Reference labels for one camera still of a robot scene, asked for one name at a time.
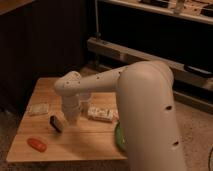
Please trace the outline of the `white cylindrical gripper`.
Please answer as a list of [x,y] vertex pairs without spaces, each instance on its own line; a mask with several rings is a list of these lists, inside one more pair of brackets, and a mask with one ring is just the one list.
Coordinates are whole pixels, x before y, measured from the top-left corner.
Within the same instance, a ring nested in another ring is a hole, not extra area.
[[76,124],[81,113],[81,105],[78,97],[63,96],[62,112],[69,124]]

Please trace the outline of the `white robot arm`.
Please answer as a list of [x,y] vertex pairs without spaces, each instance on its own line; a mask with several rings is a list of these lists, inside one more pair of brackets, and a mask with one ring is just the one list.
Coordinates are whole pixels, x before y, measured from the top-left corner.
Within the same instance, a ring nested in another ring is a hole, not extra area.
[[77,119],[78,95],[114,92],[131,171],[187,171],[175,115],[174,77],[160,61],[144,61],[87,77],[70,72],[59,78],[67,120]]

